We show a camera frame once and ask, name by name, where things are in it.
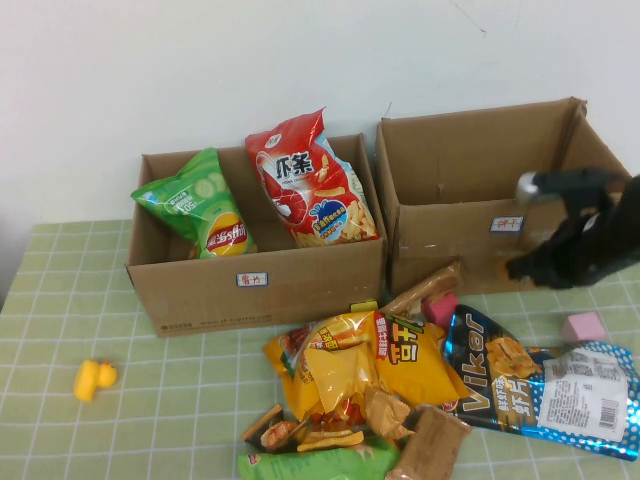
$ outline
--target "pink block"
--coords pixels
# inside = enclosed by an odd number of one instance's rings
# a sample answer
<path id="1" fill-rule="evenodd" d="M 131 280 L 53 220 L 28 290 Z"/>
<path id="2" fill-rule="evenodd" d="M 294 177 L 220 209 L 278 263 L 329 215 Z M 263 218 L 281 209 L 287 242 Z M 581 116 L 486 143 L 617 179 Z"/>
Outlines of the pink block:
<path id="1" fill-rule="evenodd" d="M 431 323 L 448 331 L 451 326 L 451 317 L 457 305 L 456 296 L 453 293 L 447 293 L 442 299 L 427 306 L 425 316 Z"/>
<path id="2" fill-rule="evenodd" d="M 563 338 L 570 343 L 585 340 L 604 340 L 607 332 L 595 312 L 570 315 L 562 327 Z"/>

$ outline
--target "green snack bag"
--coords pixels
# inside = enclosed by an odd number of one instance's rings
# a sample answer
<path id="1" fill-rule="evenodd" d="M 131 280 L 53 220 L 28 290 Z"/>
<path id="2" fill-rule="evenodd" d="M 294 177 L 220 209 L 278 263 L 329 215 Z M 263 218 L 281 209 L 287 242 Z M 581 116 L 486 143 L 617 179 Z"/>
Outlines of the green snack bag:
<path id="1" fill-rule="evenodd" d="M 243 480 L 384 480 L 399 457 L 393 444 L 370 437 L 333 450 L 239 455 L 238 471 Z"/>
<path id="2" fill-rule="evenodd" d="M 194 242 L 199 258 L 256 250 L 222 176 L 215 148 L 202 150 L 177 175 L 148 183 L 131 198 Z"/>

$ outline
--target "lay's logo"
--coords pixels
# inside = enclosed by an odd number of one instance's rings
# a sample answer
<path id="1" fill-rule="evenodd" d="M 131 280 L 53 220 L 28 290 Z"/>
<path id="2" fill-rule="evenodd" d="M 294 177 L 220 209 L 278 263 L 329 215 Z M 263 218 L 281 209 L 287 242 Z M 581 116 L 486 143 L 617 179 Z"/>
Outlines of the lay's logo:
<path id="1" fill-rule="evenodd" d="M 211 226 L 207 250 L 217 255 L 242 253 L 247 246 L 247 229 L 234 213 L 220 215 Z"/>

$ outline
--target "cardboard box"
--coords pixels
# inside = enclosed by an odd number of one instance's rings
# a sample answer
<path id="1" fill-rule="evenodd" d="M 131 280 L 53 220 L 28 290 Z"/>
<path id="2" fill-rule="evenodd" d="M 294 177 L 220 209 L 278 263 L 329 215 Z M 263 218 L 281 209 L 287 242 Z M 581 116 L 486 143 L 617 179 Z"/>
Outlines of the cardboard box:
<path id="1" fill-rule="evenodd" d="M 220 165 L 260 253 L 186 260 L 189 243 L 136 205 L 127 270 L 158 336 L 308 322 L 381 300 L 386 234 L 363 138 L 330 143 L 357 173 L 380 239 L 296 248 L 243 147 L 219 149 Z M 196 153 L 144 155 L 140 185 L 175 175 Z"/>
<path id="2" fill-rule="evenodd" d="M 549 238 L 561 201 L 516 204 L 521 174 L 600 167 L 628 175 L 565 100 L 428 117 L 382 119 L 378 193 L 389 235 L 389 283 L 398 294 L 459 257 L 460 293 L 528 290 L 505 261 Z"/>

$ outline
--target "green checkered tablecloth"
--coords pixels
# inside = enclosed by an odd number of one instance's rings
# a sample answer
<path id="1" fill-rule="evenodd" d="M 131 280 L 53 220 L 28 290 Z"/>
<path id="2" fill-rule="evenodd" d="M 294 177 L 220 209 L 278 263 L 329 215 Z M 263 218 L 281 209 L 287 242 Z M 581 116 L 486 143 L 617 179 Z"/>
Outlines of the green checkered tablecloth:
<path id="1" fill-rule="evenodd" d="M 124 263 L 130 222 L 40 225 L 0 316 L 0 479 L 230 479 L 242 431 L 282 390 L 262 355 L 286 327 L 158 339 Z M 523 343 L 560 343 L 568 313 L 597 311 L 640 361 L 640 268 L 591 289 L 462 298 Z M 80 404 L 87 358 L 116 385 Z M 474 429 L 454 478 L 634 479 L 640 462 Z"/>

